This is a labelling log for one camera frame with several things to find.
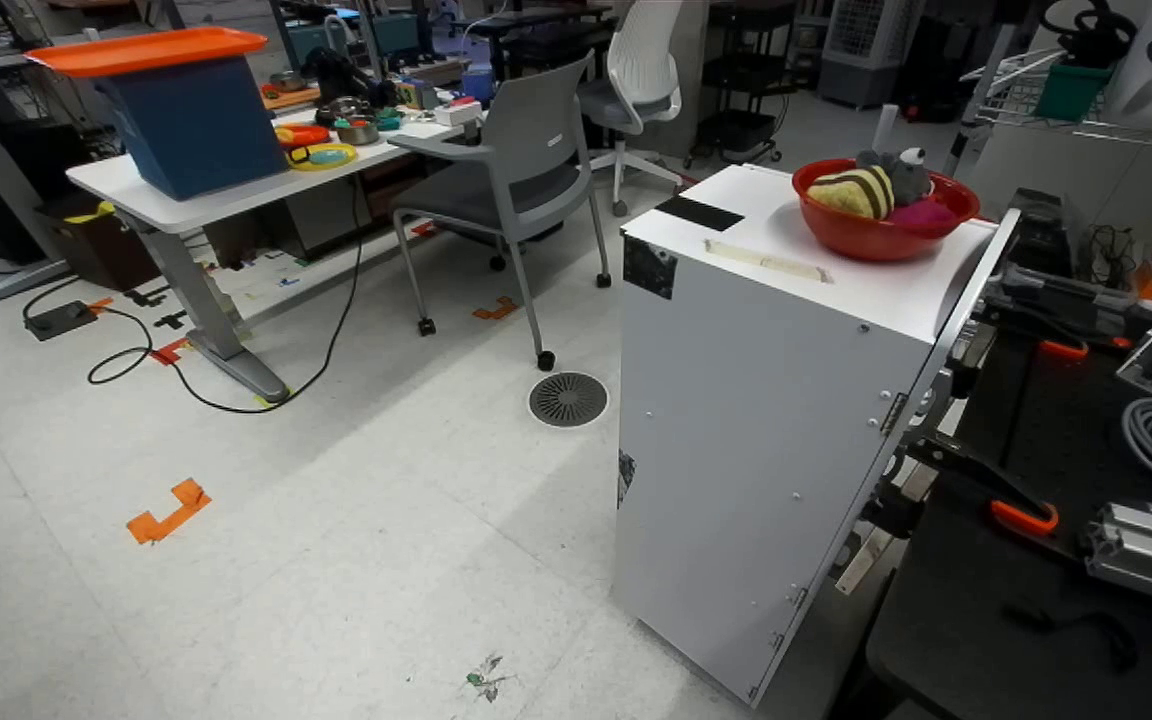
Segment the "white toy kitchen cabinet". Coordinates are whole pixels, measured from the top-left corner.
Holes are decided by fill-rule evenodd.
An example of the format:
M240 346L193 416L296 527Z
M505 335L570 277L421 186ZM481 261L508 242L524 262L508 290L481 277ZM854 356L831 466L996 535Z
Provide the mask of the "white toy kitchen cabinet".
M822 247L785 166L688 195L730 218L623 225L614 601L757 705L1017 218L866 262Z

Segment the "white office chair background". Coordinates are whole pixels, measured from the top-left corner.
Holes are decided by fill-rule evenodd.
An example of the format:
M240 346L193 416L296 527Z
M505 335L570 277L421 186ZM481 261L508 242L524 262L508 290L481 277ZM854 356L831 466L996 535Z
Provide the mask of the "white office chair background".
M614 172L609 199L623 210L623 175L646 172L686 184L677 166L656 152L636 152L631 136L648 125L671 125L686 106L682 73L671 54L671 31L686 0L631 0L606 52L606 76L579 86L584 115L614 132L614 145L593 154L595 166Z

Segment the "yellow plush toy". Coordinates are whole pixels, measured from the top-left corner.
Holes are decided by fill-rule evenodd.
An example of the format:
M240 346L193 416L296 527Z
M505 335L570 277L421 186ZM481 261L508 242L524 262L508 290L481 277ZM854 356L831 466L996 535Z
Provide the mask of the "yellow plush toy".
M886 218L896 206L892 179L875 164L826 172L807 184L807 195L841 215L860 215L860 218Z

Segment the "blue storage bin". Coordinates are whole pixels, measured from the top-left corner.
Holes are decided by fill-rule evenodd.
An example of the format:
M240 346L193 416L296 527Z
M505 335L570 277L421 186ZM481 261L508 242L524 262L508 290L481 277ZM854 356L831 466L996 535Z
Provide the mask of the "blue storage bin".
M260 31L198 25L31 49L28 59L87 80L142 175L188 199L288 166L248 73L264 49Z

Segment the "round floor drain cover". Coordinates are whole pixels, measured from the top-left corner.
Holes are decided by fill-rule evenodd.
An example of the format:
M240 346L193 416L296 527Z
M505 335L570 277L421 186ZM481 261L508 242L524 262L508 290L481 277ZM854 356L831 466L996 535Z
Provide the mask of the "round floor drain cover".
M530 406L552 427L579 427L609 406L609 386L584 372L555 372L530 393Z

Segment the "orange floor tape marker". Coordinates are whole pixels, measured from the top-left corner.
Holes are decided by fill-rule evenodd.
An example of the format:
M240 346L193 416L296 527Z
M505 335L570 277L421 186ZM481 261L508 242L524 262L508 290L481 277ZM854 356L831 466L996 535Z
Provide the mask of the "orange floor tape marker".
M171 486L171 508L167 511L142 511L127 520L127 535L136 545L159 545L171 530L182 530L198 511L212 502L207 486L200 479L182 479Z

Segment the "pink toy in bowl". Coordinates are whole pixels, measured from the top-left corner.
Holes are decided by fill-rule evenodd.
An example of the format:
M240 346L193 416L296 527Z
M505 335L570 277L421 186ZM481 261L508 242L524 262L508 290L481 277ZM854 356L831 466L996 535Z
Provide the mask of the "pink toy in bowl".
M959 225L959 215L948 204L942 204L942 199L915 199L915 204L896 206L887 215L887 225L896 233L937 240L937 237L948 237Z

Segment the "gray plush toy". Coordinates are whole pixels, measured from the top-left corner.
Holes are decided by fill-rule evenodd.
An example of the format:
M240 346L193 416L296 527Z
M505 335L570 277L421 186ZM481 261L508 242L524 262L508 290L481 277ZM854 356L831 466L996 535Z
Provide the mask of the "gray plush toy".
M923 166L923 152L866 152L866 164L875 164L887 172L896 204L909 206L933 191L933 172Z

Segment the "black orange clamp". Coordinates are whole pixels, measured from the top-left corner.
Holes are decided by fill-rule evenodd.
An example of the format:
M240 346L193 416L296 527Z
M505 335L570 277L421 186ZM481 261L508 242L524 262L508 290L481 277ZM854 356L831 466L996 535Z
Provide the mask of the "black orange clamp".
M909 455L937 473L976 479L987 490L985 511L996 527L1026 535L1026 539L1057 535L1062 508L1054 498L1039 498L1020 479L1013 479L1000 463L967 451L951 436L921 436L909 445Z
M1009 332L1030 335L1039 356L1066 359L1066 365L1086 365L1097 352L1108 352L1108 356L1125 359L1133 352L1129 335L1080 332L1080 329L1068 329L1057 317L1045 317L1045 313L1033 313L1033 307L1000 307L1000 304L992 304L987 318L1009 329Z

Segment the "black orange clamp far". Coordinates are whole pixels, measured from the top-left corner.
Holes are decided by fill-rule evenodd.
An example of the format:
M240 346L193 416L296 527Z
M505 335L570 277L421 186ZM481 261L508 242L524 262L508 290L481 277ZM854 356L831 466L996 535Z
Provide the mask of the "black orange clamp far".
M1097 352L1108 352L1108 356L1125 359L1133 352L1129 335L1080 332L1080 329L1068 329L1057 317L1045 317L1045 313L1033 313L1033 307L1000 307L1000 304L992 304L987 318L1009 329L1009 332L1030 335L1039 356L1066 359L1066 365L1086 365Z

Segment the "gray office chair right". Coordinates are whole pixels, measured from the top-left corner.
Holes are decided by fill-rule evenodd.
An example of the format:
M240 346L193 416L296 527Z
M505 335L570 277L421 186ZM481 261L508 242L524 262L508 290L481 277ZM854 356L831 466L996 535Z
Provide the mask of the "gray office chair right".
M481 121L478 145L396 136L396 147L439 159L439 172L416 179L391 199L391 233L411 283L421 335L432 335L438 318L426 304L409 225L432 218L438 229L487 237L508 256L535 369L555 369L531 304L524 247L562 229L576 206L595 210L579 106L590 62L593 54L579 54L562 69L505 80Z

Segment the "black perforated board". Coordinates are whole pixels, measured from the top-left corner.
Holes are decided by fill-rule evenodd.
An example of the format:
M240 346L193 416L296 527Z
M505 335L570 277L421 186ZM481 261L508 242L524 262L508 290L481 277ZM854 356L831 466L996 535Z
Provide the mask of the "black perforated board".
M937 479L831 720L1152 720L1152 596L1076 562L1100 502L1152 498L1114 365L996 341L958 436L1057 502L1062 530L1035 547L987 520L976 479Z

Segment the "red plastic bowl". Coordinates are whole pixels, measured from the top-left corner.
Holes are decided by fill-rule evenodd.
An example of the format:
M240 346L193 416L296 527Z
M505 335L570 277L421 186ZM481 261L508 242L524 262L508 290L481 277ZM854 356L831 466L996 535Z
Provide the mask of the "red plastic bowl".
M937 256L979 210L976 191L948 175L921 172L915 191L900 195L886 164L856 159L799 164L791 191L816 242L866 262Z

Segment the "black orange clamp near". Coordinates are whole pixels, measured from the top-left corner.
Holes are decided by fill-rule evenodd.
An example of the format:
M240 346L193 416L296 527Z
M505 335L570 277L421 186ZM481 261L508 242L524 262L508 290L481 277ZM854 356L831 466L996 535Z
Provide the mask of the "black orange clamp near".
M1020 479L1013 479L1000 463L967 451L951 436L921 436L909 445L909 455L937 473L976 479L987 490L985 511L996 527L1026 535L1026 539L1057 535L1062 508L1054 498L1039 498Z

